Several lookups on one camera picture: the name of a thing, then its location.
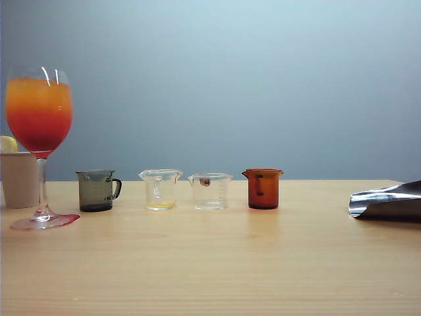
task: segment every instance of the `red liquid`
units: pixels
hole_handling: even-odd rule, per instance
[[[17,140],[37,158],[46,159],[70,130],[70,88],[42,79],[12,79],[7,85],[6,116]]]

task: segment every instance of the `beaker handle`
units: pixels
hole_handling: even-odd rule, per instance
[[[116,199],[120,195],[122,183],[120,179],[113,179],[112,181],[115,181],[117,184],[116,189],[114,190],[114,193],[112,194],[112,199]]]
[[[256,195],[257,196],[263,196],[264,193],[262,192],[262,184],[261,179],[263,178],[262,174],[256,175],[257,181],[256,181]]]

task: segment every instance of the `yellow liquid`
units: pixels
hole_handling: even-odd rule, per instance
[[[147,202],[146,206],[150,209],[171,209],[176,206],[174,201],[164,201],[164,202]]]

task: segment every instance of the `glass base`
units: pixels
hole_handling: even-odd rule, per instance
[[[147,202],[146,208],[152,209],[154,211],[161,211],[164,209],[173,209],[176,206],[176,202],[174,201],[153,201],[153,202]]]
[[[195,204],[195,209],[226,209],[227,204],[221,201],[202,201]]]
[[[21,219],[14,222],[11,225],[11,228],[19,230],[35,230],[60,227],[73,223],[79,217],[80,216],[77,214],[52,214],[50,219],[47,219],[46,221],[40,219],[37,220],[36,217],[31,217],[29,219]]]
[[[260,206],[260,205],[253,205],[253,204],[249,204],[249,207],[251,209],[277,209],[278,208],[277,205],[273,205],[273,206]]]
[[[111,203],[89,204],[89,205],[83,205],[79,207],[79,209],[82,212],[102,212],[102,211],[108,211],[111,208],[112,208]]]

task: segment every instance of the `glass stem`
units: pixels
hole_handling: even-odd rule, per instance
[[[47,166],[47,160],[44,158],[38,158],[37,164],[39,179],[39,205],[32,219],[39,222],[45,222],[53,215],[48,207],[47,190],[45,189],[45,168]]]

